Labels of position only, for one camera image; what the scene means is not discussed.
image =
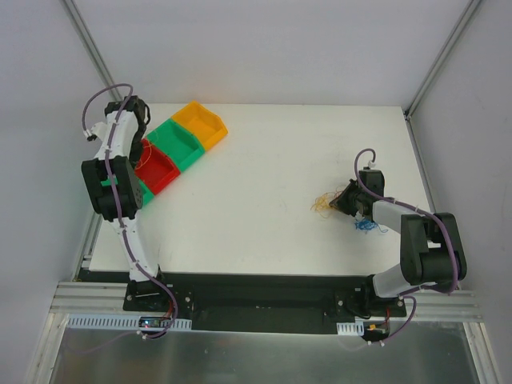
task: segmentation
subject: white table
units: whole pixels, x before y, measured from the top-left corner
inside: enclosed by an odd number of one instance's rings
[[[149,130],[181,107],[150,105]],[[368,275],[398,263],[396,233],[365,234],[352,217],[322,218],[310,208],[346,185],[356,153],[372,147],[386,195],[428,209],[399,107],[206,107],[229,134],[141,211],[164,272]],[[128,270],[106,223],[90,269]]]

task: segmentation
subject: wire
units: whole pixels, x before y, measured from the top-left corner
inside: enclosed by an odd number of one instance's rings
[[[160,319],[161,320],[169,320],[170,314],[173,313],[173,302],[169,301],[169,309],[167,310],[166,314],[164,314]]]
[[[380,324],[374,324],[375,326],[386,326],[387,329],[389,329],[389,324],[390,324],[390,317],[391,317],[391,311],[390,311],[390,308],[387,306],[386,307],[386,317],[384,318],[384,322],[381,322]]]
[[[416,206],[412,206],[411,204],[407,204],[406,202],[400,202],[400,201],[396,200],[395,198],[384,198],[383,196],[379,196],[378,194],[376,194],[376,193],[372,192],[371,190],[369,190],[362,183],[361,177],[359,176],[359,172],[358,172],[359,158],[365,152],[371,152],[373,154],[372,162],[375,162],[375,159],[377,157],[377,154],[375,153],[375,150],[373,148],[366,148],[366,149],[360,151],[357,154],[357,156],[355,157],[355,160],[354,160],[354,172],[355,172],[355,177],[357,178],[358,184],[360,185],[360,187],[367,194],[369,194],[373,198],[376,198],[377,200],[383,200],[384,202],[390,202],[392,204],[396,204],[397,206],[404,206],[405,208],[407,208],[409,210],[412,210],[414,212],[417,212],[418,214],[422,214],[424,216],[427,216],[428,218],[432,219],[438,225],[438,227],[439,227],[439,229],[440,229],[440,231],[442,233],[442,236],[445,239],[446,248],[448,249],[448,255],[450,256],[451,267],[452,267],[452,281],[451,281],[450,288],[448,290],[441,290],[440,288],[437,287],[437,284],[435,286],[425,286],[424,288],[427,288],[427,289],[430,289],[430,290],[436,290],[437,292],[441,292],[441,293],[444,293],[444,294],[451,294],[457,288],[458,267],[457,267],[457,259],[455,258],[454,248],[453,248],[451,240],[450,240],[450,235],[448,234],[448,230],[446,229],[445,225],[443,224],[443,222],[437,216],[433,215],[431,212],[427,212],[425,210],[421,210],[421,209],[417,208]],[[411,294],[413,292],[416,292],[417,290],[420,290],[421,288],[422,288],[421,286],[417,286],[417,287],[415,287],[415,288],[413,288],[411,290],[408,290],[408,291],[402,292],[402,293],[403,294],[404,293]]]
[[[70,347],[68,336],[66,335],[66,340],[64,342],[64,348],[70,352],[73,352],[74,354],[80,354],[82,356],[86,354],[92,354],[93,352],[96,352],[97,350],[100,350],[106,346],[109,346],[110,344],[116,342],[120,338],[124,338],[125,336],[128,336],[129,334],[137,334],[136,330],[128,330],[127,332],[123,332],[122,334],[118,334],[111,340],[108,340],[107,342],[104,342],[103,344],[100,344],[99,346],[93,346],[92,348],[89,348],[88,350],[76,350],[75,348]]]
[[[149,145],[148,146],[144,146],[142,148],[142,156],[141,156],[141,159],[139,160],[138,164],[136,165],[135,170],[141,169],[145,164],[147,164],[147,162],[151,158],[151,154],[153,153],[153,145],[154,144],[152,142],[150,142],[149,140],[147,140],[147,142],[149,143]],[[150,149],[150,152],[148,153],[147,156],[145,156],[145,152],[146,152],[147,148]]]
[[[83,112],[82,112],[82,128],[84,130],[86,130],[86,113],[87,113],[87,109],[89,108],[89,105],[92,103],[92,101],[95,100],[96,97],[99,96],[100,94],[103,94],[103,93],[107,92],[108,90],[112,90],[113,88],[119,88],[121,86],[128,87],[130,91],[129,91],[128,95],[124,98],[124,100],[122,101],[122,104],[119,107],[118,112],[115,115],[115,120],[114,120],[114,123],[112,124],[112,129],[110,130],[109,137],[108,137],[108,139],[106,141],[105,168],[106,168],[106,173],[108,175],[108,178],[110,180],[110,187],[112,188],[112,194],[114,196],[115,206],[116,206],[116,210],[117,210],[117,213],[118,213],[119,226],[122,229],[122,240],[123,240],[123,242],[125,244],[126,251],[128,252],[130,260],[132,261],[133,264],[135,264],[135,267],[139,270],[139,272],[141,274],[143,274],[149,280],[151,280],[152,283],[154,283],[157,286],[159,286],[160,288],[162,288],[164,290],[164,292],[166,292],[169,295],[170,300],[173,303],[174,316],[169,321],[169,323],[164,327],[164,329],[162,331],[156,333],[156,334],[145,334],[146,338],[159,338],[160,336],[164,335],[168,331],[169,328],[172,327],[172,325],[174,324],[176,318],[178,317],[178,304],[176,303],[176,298],[174,297],[172,292],[169,290],[169,288],[167,288],[167,286],[165,284],[161,283],[159,280],[157,280],[156,278],[154,278],[153,276],[148,274],[144,270],[144,268],[142,268],[141,265],[138,263],[138,260],[136,259],[136,257],[134,256],[134,253],[131,250],[130,243],[128,242],[128,236],[126,234],[126,226],[125,226],[124,222],[122,221],[122,209],[121,209],[121,202],[120,202],[120,198],[119,198],[118,188],[117,188],[117,186],[115,184],[114,173],[112,172],[112,169],[110,168],[110,161],[109,161],[110,160],[110,147],[112,146],[112,141],[114,140],[114,133],[115,133],[115,130],[116,130],[117,126],[118,126],[119,118],[121,117],[121,114],[122,114],[126,104],[130,100],[130,98],[131,98],[131,96],[132,96],[132,94],[134,92],[133,86],[131,84],[128,84],[128,83],[125,83],[125,82],[124,83],[119,83],[119,84],[114,84],[114,85],[108,86],[107,88],[104,88],[103,90],[100,90],[99,92],[94,94],[87,101],[87,103],[86,103],[86,105],[85,105],[85,107],[83,109]]]
[[[395,332],[393,332],[391,335],[389,335],[387,338],[386,338],[386,342],[388,342],[389,340],[391,340],[392,338],[396,337],[397,334],[399,334],[400,332],[402,332],[402,330],[411,322],[411,320],[413,319],[414,317],[414,314],[416,314],[416,307],[418,305],[418,302],[416,301],[416,297],[414,296],[403,296],[403,298],[408,298],[410,300],[413,301],[413,309],[410,311],[410,315],[409,317],[407,318],[406,322],[404,322],[402,324],[402,326],[400,328],[398,328]]]
[[[338,192],[327,192],[316,198],[314,200],[314,204],[311,206],[311,210],[314,210],[317,214],[322,216],[323,218],[328,218],[330,214],[335,210],[332,206],[329,205],[329,202],[336,198],[339,195]]]
[[[368,299],[368,293],[365,292],[365,302],[367,302],[367,299]],[[359,312],[358,310],[351,308],[350,298],[346,298],[344,308],[349,314],[352,314],[353,316],[357,316],[358,318],[363,318],[365,320],[368,320],[369,318],[371,318],[370,313],[363,314],[363,313]]]
[[[368,232],[369,230],[373,230],[375,228],[378,228],[378,230],[380,230],[382,234],[385,234],[388,231],[383,230],[379,224],[377,224],[376,222],[372,222],[367,218],[362,218],[361,220],[355,219],[354,225],[356,230],[364,230],[365,232]]]

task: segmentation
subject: plastic bin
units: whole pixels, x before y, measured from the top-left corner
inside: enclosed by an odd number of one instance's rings
[[[144,151],[135,167],[135,174],[153,194],[159,194],[179,176],[180,171],[173,161],[154,144],[150,144],[146,139],[143,139],[142,145]]]
[[[172,119],[198,138],[205,150],[209,150],[227,135],[221,118],[198,102],[190,102],[176,112]]]
[[[153,200],[154,194],[150,191],[150,189],[142,182],[142,180],[138,180],[138,183],[140,184],[142,188],[142,206],[145,206],[148,202]]]
[[[147,139],[169,156],[180,172],[205,153],[201,143],[191,132],[170,119],[150,132]]]

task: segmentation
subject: gray wall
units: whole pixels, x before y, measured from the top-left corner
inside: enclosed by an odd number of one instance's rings
[[[467,0],[76,3],[148,102],[406,106]]]
[[[413,116],[434,202],[453,212],[504,382],[512,382],[512,2],[484,2]]]
[[[0,51],[0,381],[15,384],[90,214],[80,117],[102,84],[56,0],[0,2]]]

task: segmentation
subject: blue yarn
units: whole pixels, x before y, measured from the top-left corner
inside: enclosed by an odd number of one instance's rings
[[[383,234],[386,233],[388,230],[383,230],[379,224],[376,222],[372,222],[371,220],[368,220],[367,218],[364,218],[363,220],[357,220],[355,219],[355,229],[356,230],[364,230],[365,232],[368,232],[369,230],[373,230],[375,228],[378,228]]]

